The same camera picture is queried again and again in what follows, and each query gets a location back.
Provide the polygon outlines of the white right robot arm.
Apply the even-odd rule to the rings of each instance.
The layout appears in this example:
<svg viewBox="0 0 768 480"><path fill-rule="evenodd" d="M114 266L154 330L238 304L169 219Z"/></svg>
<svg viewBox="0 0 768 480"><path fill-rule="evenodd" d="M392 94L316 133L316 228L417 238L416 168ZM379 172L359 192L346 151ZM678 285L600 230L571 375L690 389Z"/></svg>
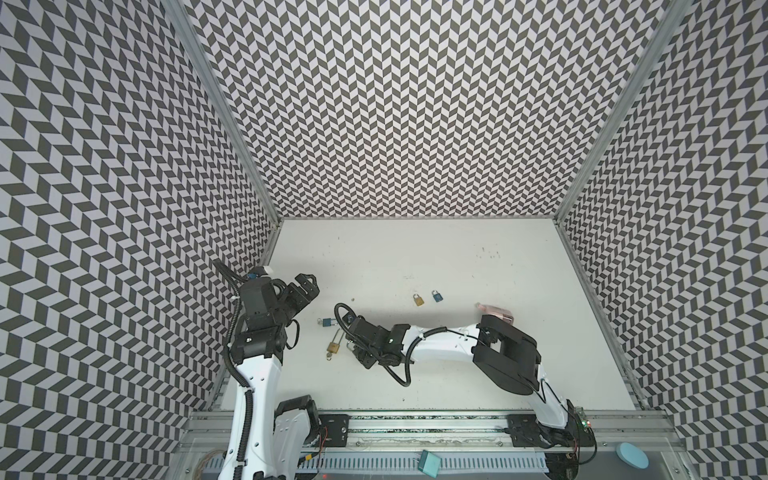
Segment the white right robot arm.
<svg viewBox="0 0 768 480"><path fill-rule="evenodd" d="M589 420L549 383L536 340L497 316L484 314L466 327L389 329L344 303L334 306L334 316L357 361L366 369L382 367L402 387L411 385L417 363L469 362L500 390L527 400L533 413L509 415L504 429L517 447L597 446Z"/></svg>

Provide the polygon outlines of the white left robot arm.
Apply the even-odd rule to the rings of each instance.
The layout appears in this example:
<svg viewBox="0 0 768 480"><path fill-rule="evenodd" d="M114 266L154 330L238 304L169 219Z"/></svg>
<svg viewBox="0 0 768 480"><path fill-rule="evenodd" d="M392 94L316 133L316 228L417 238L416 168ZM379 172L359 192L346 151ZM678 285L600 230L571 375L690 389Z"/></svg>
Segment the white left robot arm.
<svg viewBox="0 0 768 480"><path fill-rule="evenodd" d="M320 445L324 430L311 396L277 400L285 353L295 348L288 328L319 294L312 274L291 283L260 267L247 275L223 261L215 269L234 290L236 310L223 360L236 383L232 428L221 479L293 479L305 450Z"/></svg>

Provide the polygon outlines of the long shackle brass padlock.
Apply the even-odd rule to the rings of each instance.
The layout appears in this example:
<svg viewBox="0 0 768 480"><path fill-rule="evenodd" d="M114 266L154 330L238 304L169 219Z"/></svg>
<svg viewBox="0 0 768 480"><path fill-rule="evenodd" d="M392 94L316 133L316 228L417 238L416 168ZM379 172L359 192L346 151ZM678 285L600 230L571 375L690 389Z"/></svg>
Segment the long shackle brass padlock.
<svg viewBox="0 0 768 480"><path fill-rule="evenodd" d="M334 358L334 356L339 352L344 339L345 339L344 331L341 328L337 329L326 349L327 361L331 361Z"/></svg>

